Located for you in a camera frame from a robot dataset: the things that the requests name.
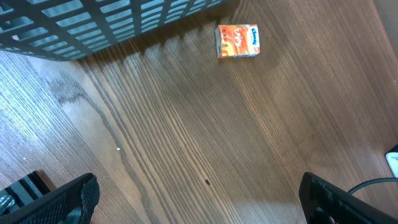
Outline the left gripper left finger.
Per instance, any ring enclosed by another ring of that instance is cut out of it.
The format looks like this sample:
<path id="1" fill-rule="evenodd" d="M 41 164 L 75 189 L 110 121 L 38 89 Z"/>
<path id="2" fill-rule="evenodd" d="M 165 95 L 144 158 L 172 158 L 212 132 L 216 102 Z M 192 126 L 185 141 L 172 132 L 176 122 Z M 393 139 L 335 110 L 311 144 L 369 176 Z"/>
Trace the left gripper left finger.
<path id="1" fill-rule="evenodd" d="M 86 173 L 1 217 L 1 224 L 89 223 L 99 199 L 97 178 Z"/>

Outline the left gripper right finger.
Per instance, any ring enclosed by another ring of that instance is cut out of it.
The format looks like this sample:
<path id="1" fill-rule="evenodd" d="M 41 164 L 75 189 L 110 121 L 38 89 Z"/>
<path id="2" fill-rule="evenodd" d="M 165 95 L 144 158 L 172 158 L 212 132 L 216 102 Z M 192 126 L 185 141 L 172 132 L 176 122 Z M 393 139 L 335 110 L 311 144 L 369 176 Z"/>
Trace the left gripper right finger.
<path id="1" fill-rule="evenodd" d="M 384 182 L 397 182 L 397 179 L 368 180 L 345 192 L 319 176 L 306 172 L 298 192 L 305 219 L 308 224 L 397 224 L 396 218 L 353 196 L 363 187 Z"/>

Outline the orange tissue pack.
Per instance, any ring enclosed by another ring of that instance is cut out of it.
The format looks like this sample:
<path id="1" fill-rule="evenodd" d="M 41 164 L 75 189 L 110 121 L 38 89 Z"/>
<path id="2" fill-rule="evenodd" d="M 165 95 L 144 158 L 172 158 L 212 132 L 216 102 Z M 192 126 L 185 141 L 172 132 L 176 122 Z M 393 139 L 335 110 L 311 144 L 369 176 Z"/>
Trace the orange tissue pack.
<path id="1" fill-rule="evenodd" d="M 253 57 L 261 52 L 257 24 L 219 25 L 215 37 L 218 58 Z"/>

